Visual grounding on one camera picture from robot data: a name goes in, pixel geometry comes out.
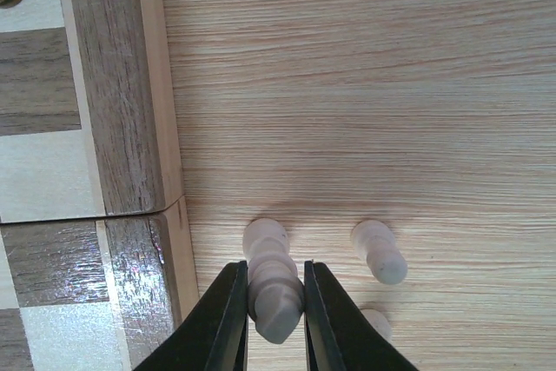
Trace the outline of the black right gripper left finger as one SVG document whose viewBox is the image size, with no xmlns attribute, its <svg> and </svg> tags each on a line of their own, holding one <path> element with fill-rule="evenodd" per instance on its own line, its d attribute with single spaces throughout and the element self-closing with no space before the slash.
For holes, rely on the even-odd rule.
<svg viewBox="0 0 556 371">
<path fill-rule="evenodd" d="M 178 329 L 137 370 L 245 370 L 248 264 L 227 264 Z"/>
</svg>

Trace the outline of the white piece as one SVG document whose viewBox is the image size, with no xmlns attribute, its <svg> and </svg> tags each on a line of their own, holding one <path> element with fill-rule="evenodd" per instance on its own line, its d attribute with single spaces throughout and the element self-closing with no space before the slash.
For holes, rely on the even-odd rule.
<svg viewBox="0 0 556 371">
<path fill-rule="evenodd" d="M 243 254 L 248 262 L 248 315 L 266 341 L 282 344 L 304 312 L 304 289 L 290 257 L 286 229 L 260 218 L 244 230 Z"/>
</svg>

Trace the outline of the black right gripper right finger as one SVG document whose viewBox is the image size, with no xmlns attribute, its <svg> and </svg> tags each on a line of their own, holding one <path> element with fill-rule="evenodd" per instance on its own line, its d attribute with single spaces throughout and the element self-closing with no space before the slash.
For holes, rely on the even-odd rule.
<svg viewBox="0 0 556 371">
<path fill-rule="evenodd" d="M 373 328 L 325 263 L 304 263 L 304 298 L 309 370 L 416 369 Z"/>
</svg>

